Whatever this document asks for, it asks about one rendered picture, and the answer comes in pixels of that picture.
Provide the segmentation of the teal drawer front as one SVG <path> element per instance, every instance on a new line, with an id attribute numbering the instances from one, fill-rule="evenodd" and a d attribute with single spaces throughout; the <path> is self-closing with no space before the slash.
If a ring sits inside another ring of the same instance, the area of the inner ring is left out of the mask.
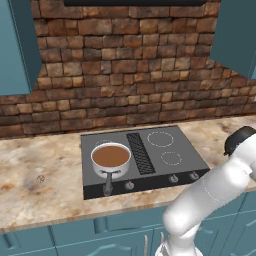
<path id="1" fill-rule="evenodd" d="M 256 191 L 247 192 L 239 209 L 240 212 L 256 211 Z"/>
<path id="2" fill-rule="evenodd" d="M 47 227 L 0 234 L 0 251 L 37 250 L 53 246 Z"/>
<path id="3" fill-rule="evenodd" d="M 160 225 L 165 206 L 51 226 L 57 246 L 105 238 Z"/>

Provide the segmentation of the white saucepan with hot chocolate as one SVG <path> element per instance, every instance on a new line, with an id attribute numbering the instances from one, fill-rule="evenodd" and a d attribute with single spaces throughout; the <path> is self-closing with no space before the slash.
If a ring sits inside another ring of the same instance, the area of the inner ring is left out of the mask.
<path id="1" fill-rule="evenodd" d="M 103 194 L 112 193 L 112 180 L 124 176 L 130 166 L 131 152 L 123 144 L 108 142 L 98 145 L 91 152 L 94 172 L 105 179 Z"/>

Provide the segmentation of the grey electric hob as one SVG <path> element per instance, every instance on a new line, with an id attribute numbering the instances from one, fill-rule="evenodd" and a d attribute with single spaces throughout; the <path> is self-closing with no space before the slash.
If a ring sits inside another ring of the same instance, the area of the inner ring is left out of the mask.
<path id="1" fill-rule="evenodd" d="M 177 125 L 84 134 L 81 136 L 81 156 L 85 199 L 105 197 L 105 179 L 94 172 L 91 152 L 98 145 L 108 142 L 123 144 L 131 152 L 129 170 L 124 176 L 112 180 L 110 196 L 190 184 L 196 181 L 190 178 L 191 172 L 201 178 L 209 171 L 207 164 Z M 169 181 L 169 176 L 173 174 L 178 177 L 177 183 Z M 132 190 L 125 188 L 128 181 L 134 184 Z"/>

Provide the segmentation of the teal wall cupboard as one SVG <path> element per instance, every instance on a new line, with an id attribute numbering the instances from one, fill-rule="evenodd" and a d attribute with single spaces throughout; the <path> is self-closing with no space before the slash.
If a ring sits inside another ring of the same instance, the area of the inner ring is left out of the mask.
<path id="1" fill-rule="evenodd" d="M 221 0 L 210 58 L 256 80 L 256 0 Z"/>
<path id="2" fill-rule="evenodd" d="M 0 0 L 0 96 L 31 93 L 41 68 L 30 0 Z"/>

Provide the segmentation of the teal cupboard door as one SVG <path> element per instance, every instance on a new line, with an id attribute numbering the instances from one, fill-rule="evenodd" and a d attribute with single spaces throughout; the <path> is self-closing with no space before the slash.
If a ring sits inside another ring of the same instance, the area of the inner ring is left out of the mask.
<path id="1" fill-rule="evenodd" d="M 58 256 L 143 256 L 144 235 L 150 256 L 153 230 L 147 229 L 70 245 L 58 246 Z"/>
<path id="2" fill-rule="evenodd" d="M 160 232 L 164 233 L 164 241 L 168 237 L 168 233 L 163 226 L 159 226 L 154 229 L 151 246 L 151 256 L 155 256 L 155 253 L 160 246 Z"/>
<path id="3" fill-rule="evenodd" d="M 256 256 L 256 211 L 238 214 L 220 256 Z"/>
<path id="4" fill-rule="evenodd" d="M 195 245 L 203 256 L 220 256 L 242 201 L 242 198 L 233 200 L 214 211 L 201 223 Z"/>

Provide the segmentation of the black range hood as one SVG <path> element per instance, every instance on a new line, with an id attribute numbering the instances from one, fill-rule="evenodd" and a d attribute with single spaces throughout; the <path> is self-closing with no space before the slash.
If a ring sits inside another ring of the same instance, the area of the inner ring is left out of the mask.
<path id="1" fill-rule="evenodd" d="M 112 6 L 202 6 L 206 0 L 63 0 L 65 6 L 112 7 Z"/>

